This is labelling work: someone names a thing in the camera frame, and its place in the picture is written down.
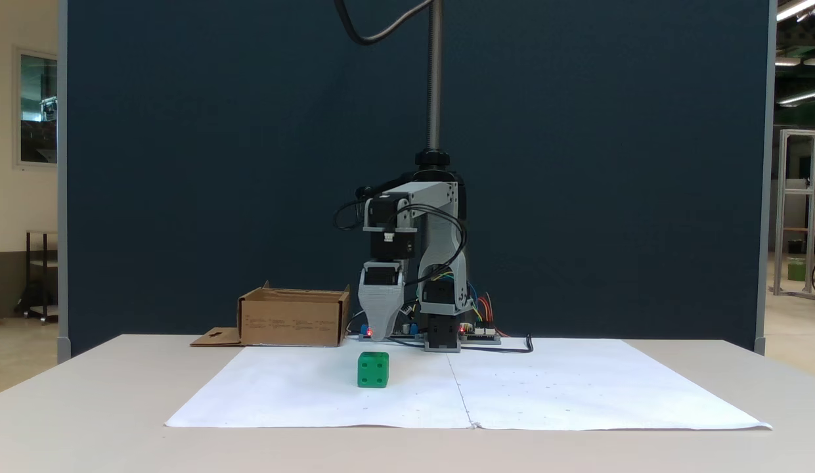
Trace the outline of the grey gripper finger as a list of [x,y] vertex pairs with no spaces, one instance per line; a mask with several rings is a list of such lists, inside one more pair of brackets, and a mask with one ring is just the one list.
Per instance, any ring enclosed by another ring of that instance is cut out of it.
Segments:
[[405,302],[404,292],[359,292],[359,302],[367,315],[372,341],[383,342],[389,338]]

